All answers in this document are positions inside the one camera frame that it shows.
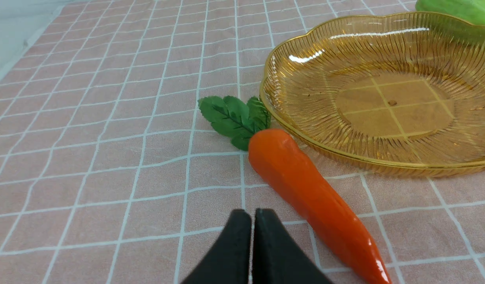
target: grid pattern tablecloth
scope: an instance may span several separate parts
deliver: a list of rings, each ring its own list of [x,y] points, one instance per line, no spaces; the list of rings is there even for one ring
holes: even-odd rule
[[[257,95],[272,47],[406,0],[66,6],[0,82],[0,284],[177,283],[234,208],[274,208],[335,283],[361,283],[196,109]],[[485,283],[485,172],[390,179],[322,159],[394,283]]]

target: green cucumber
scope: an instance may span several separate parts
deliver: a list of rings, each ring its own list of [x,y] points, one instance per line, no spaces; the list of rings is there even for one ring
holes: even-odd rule
[[[416,11],[435,11],[485,26],[485,0],[418,0]]]

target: ribbed plate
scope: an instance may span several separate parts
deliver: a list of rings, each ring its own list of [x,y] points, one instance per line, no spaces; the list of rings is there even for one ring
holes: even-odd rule
[[[271,52],[260,96],[341,162],[392,176],[485,169],[485,27],[426,12],[337,18]]]

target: green leaf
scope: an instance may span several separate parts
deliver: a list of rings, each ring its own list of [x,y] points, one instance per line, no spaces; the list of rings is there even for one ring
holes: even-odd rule
[[[228,108],[230,117],[235,120],[241,121],[244,126],[250,127],[251,122],[249,120],[249,108],[244,102],[236,97],[226,96],[223,98],[223,102]]]
[[[259,130],[270,128],[271,116],[258,97],[249,99],[247,106],[249,108],[249,118],[255,122]]]
[[[249,139],[257,131],[249,119],[249,108],[236,97],[205,97],[198,101],[200,112],[219,134],[232,138],[232,144],[247,151]]]
[[[216,96],[199,99],[198,108],[203,117],[209,122],[222,120],[226,117],[225,114],[228,113],[223,99]]]
[[[212,128],[231,138],[232,145],[242,151],[247,151],[253,134],[270,128],[271,116],[257,97],[247,104],[232,96],[204,97],[199,99],[198,107]]]
[[[230,142],[232,143],[232,145],[237,147],[237,149],[241,149],[242,151],[247,151],[250,139],[251,139],[251,136],[237,135],[233,137]]]

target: carrot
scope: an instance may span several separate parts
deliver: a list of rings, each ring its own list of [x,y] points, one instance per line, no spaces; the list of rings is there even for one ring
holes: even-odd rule
[[[285,131],[258,131],[249,163],[306,219],[334,254],[369,284],[391,284],[378,248],[360,219]]]
[[[374,239],[347,203],[321,176],[293,138],[269,129],[271,117],[252,97],[204,97],[198,107],[212,128],[249,152],[253,169],[305,218],[337,257],[369,284],[391,284]]]

